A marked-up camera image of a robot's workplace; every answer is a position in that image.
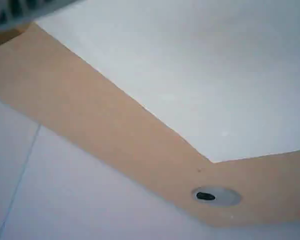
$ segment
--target wall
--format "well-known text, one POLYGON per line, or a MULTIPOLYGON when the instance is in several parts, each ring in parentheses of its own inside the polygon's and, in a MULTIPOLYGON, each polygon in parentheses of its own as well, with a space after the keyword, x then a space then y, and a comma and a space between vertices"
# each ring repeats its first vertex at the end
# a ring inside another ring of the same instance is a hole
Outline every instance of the wall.
POLYGON ((212 228, 0 103, 0 240, 300 240, 300 222, 212 228))
POLYGON ((300 0, 85 0, 38 23, 212 162, 300 150, 300 0))

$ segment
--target ceiling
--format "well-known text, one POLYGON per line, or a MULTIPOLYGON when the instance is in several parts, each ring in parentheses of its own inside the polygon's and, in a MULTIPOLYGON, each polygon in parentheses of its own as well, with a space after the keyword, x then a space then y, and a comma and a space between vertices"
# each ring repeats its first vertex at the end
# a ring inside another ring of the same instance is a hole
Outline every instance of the ceiling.
POLYGON ((212 162, 300 150, 300 0, 85 0, 38 24, 212 162))

